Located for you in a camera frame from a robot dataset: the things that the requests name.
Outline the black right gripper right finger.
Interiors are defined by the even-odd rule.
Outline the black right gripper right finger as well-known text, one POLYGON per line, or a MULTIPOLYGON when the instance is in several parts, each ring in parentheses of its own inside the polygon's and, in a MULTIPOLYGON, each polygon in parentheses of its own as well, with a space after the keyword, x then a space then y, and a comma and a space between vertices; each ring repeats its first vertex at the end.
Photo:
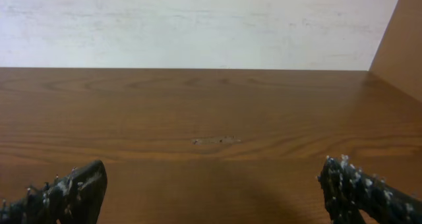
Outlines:
POLYGON ((324 207, 334 224, 364 223, 364 211, 377 223, 421 224, 421 200, 387 185, 361 168, 326 157, 317 180, 324 194, 324 207))

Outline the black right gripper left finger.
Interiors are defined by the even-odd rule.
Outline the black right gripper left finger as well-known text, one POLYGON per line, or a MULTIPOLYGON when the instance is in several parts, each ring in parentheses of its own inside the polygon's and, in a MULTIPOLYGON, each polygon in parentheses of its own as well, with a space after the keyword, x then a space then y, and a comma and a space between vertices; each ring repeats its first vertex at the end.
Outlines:
POLYGON ((28 186, 19 200, 2 200, 1 224, 96 224, 106 190, 106 168, 95 160, 41 188, 28 186))

